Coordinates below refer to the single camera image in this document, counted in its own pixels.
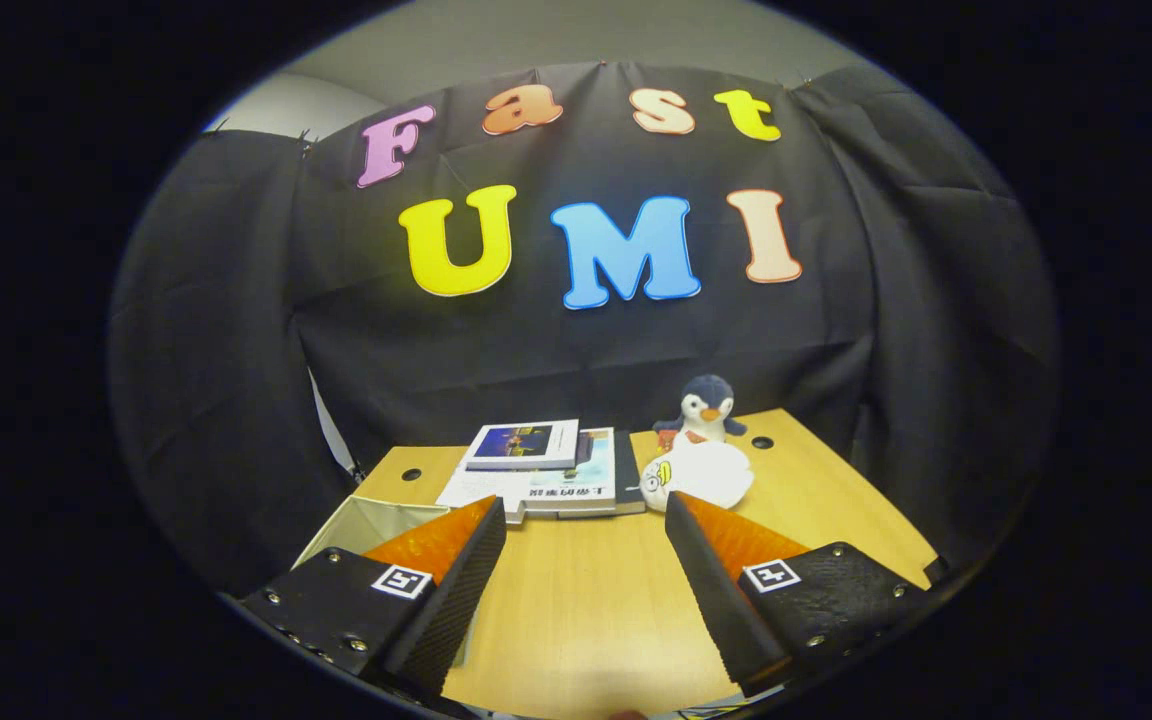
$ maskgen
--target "stack of books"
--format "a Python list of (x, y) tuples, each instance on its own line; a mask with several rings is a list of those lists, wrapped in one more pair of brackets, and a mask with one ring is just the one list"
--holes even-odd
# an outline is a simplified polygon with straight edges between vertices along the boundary
[(645, 511), (628, 433), (579, 420), (484, 425), (438, 498), (461, 507), (503, 499), (506, 521), (594, 518)]

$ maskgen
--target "penguin plush toy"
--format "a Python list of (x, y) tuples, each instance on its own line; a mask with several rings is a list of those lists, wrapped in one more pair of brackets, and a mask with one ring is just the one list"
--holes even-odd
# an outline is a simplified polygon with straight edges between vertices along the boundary
[(680, 434), (727, 442), (727, 435), (745, 434), (745, 425), (728, 418), (735, 397), (732, 386), (718, 376), (692, 378), (682, 388), (681, 414), (676, 420), (659, 420), (652, 429), (676, 430)]

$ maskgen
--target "wrinkled black curtain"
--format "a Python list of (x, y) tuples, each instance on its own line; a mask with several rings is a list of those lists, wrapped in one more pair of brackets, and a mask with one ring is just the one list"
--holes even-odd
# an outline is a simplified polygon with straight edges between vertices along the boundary
[[(563, 115), (503, 136), (484, 104), (530, 83)], [(673, 90), (696, 128), (645, 132), (636, 88)], [(713, 96), (771, 105), (751, 141)], [(401, 176), (358, 190), (361, 129), (416, 106), (435, 120)], [(169, 538), (220, 589), (287, 570), (349, 492), (306, 366), (364, 468), (393, 445), (467, 444), (484, 423), (579, 416), (642, 430), (719, 373), (736, 414), (782, 407), (849, 458), (950, 564), (995, 538), (1055, 419), (1056, 328), (1037, 240), (1006, 183), (908, 88), (850, 68), (786, 91), (728, 74), (559, 65), (419, 97), (303, 145), (200, 138), (147, 206), (111, 319), (115, 415)], [(453, 263), (479, 258), (468, 192), (511, 184), (511, 268), (437, 297), (412, 280), (404, 209), (448, 199)], [(745, 278), (726, 196), (781, 194), (803, 274)], [(550, 213), (596, 202), (622, 233), (643, 202), (689, 200), (690, 300), (568, 310)]]

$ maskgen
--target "letter m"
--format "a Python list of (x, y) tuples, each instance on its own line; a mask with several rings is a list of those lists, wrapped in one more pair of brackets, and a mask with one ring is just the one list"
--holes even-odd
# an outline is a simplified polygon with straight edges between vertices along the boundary
[(688, 210), (690, 205), (681, 197), (652, 197), (639, 209), (628, 238), (593, 202), (554, 210), (550, 221), (567, 234), (573, 271), (573, 288), (563, 296), (563, 305), (586, 310), (607, 304), (611, 295), (599, 285), (596, 268), (602, 268), (622, 300), (634, 300), (649, 262), (652, 275), (643, 291), (651, 300), (691, 297), (700, 291), (700, 281), (687, 260), (682, 218)]

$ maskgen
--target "table surface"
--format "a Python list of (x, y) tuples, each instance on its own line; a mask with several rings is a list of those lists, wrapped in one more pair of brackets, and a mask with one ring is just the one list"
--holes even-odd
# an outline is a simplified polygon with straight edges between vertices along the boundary
[[(740, 419), (749, 432), (728, 442), (749, 456), (755, 484), (733, 510), (808, 547), (849, 541), (929, 588), (923, 568), (937, 552), (882, 493), (783, 410)], [(756, 437), (774, 445), (759, 450)], [(655, 433), (631, 441), (641, 471)], [(465, 449), (394, 447), (355, 495), (433, 505)], [(403, 480), (410, 469), (420, 477)], [(733, 694), (659, 511), (508, 526), (468, 662), (444, 685), (452, 700), (558, 720), (653, 715)]]

